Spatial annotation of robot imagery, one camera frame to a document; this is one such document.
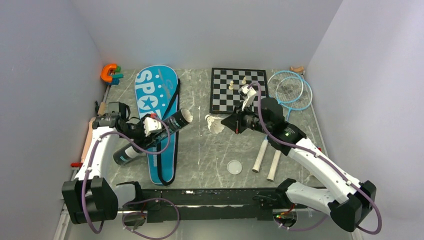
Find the white feather shuttlecock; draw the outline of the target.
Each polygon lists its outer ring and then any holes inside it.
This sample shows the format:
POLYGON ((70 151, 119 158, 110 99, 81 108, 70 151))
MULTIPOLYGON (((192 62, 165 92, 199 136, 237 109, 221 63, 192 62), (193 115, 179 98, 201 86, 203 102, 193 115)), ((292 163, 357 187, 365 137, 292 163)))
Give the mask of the white feather shuttlecock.
POLYGON ((191 123, 193 121, 193 115, 191 114, 191 112, 188 109, 184 109, 182 111, 182 115, 188 123, 191 123))
POLYGON ((219 134, 225 128, 225 126, 222 124, 222 117, 207 114, 205 116, 205 120, 207 122, 207 127, 212 134, 219 134))

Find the black shuttlecock tube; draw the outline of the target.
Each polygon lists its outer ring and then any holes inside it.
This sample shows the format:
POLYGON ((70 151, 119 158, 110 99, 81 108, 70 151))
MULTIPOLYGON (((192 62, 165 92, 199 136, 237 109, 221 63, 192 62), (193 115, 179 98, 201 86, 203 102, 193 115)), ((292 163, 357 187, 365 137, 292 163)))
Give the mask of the black shuttlecock tube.
POLYGON ((125 147, 122 147, 113 154, 114 161, 118 165, 125 165, 141 153, 140 148, 151 152, 151 148, 157 147, 162 143, 162 141, 171 141, 171 136, 173 134, 179 132, 181 129, 190 124, 183 117, 184 109, 186 108, 177 110, 174 114, 163 120, 159 120, 159 117, 157 117, 162 125, 162 130, 160 132, 153 133, 150 136, 145 136, 141 146, 137 145, 132 140, 133 143, 128 143, 125 147))

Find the clear tube lid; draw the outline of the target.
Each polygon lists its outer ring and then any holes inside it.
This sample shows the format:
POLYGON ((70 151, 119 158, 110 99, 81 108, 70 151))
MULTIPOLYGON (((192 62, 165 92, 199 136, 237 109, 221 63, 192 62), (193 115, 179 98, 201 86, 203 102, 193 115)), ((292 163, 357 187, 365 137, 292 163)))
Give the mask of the clear tube lid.
POLYGON ((243 170, 243 166, 238 160, 231 160, 227 164, 227 170, 232 175, 238 175, 243 170))

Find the blue racket bag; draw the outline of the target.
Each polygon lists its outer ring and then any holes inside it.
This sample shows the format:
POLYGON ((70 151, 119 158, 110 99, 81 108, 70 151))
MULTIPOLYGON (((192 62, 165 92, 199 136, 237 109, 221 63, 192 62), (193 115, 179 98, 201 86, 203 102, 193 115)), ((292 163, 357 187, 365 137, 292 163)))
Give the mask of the blue racket bag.
MULTIPOLYGON (((174 69, 166 65, 152 65, 135 77, 134 92, 138 115, 154 113, 165 119, 180 109, 181 82, 174 69)), ((170 137, 168 148, 160 155, 148 155, 150 180, 155 185, 168 186, 176 174, 179 134, 170 137)))

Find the blue badminton racket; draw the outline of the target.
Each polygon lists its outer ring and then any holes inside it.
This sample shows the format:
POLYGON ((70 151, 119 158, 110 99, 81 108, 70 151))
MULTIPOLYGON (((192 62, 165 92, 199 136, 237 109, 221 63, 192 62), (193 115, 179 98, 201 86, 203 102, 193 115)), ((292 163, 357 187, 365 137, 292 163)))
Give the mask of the blue badminton racket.
MULTIPOLYGON (((268 94, 282 103, 293 103, 297 101, 303 93, 304 85, 301 77, 292 71, 282 70, 274 73, 267 81, 268 94)), ((267 137, 261 143, 252 171, 258 173, 269 141, 267 137)))
POLYGON ((312 90, 303 77, 290 76, 280 80, 275 88, 276 99, 287 108, 288 121, 292 111, 307 109, 312 102, 312 90))

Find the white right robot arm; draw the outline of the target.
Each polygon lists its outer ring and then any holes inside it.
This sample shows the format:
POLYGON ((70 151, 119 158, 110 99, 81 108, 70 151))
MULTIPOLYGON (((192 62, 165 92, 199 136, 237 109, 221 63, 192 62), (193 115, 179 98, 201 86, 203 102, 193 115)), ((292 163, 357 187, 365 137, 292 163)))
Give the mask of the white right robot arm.
POLYGON ((257 112, 239 104, 221 123, 236 134, 246 129, 265 134, 273 148, 305 167, 326 188, 309 187, 288 178, 276 189, 275 200, 280 207, 310 207, 330 216, 347 232, 381 232, 382 216, 375 204, 377 187, 370 180, 360 181, 331 161, 300 128, 285 120, 276 99, 263 98, 257 112))

